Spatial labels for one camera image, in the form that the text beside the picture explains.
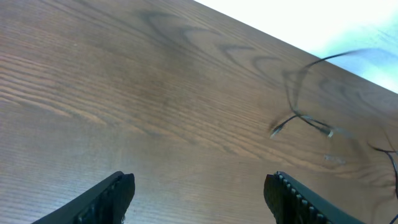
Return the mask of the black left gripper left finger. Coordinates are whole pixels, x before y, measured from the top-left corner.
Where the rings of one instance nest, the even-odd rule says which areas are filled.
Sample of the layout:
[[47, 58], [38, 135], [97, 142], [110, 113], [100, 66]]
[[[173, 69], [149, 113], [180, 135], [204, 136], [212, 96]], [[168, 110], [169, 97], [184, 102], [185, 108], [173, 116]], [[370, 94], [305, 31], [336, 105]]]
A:
[[135, 187], [134, 174], [117, 171], [34, 224], [123, 224]]

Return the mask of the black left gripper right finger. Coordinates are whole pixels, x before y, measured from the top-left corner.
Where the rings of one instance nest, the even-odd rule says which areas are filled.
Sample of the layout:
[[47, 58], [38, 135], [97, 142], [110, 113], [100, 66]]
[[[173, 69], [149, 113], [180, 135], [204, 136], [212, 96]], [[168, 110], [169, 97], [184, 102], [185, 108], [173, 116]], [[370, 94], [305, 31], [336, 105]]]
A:
[[362, 224], [285, 172], [266, 176], [264, 199], [278, 224]]

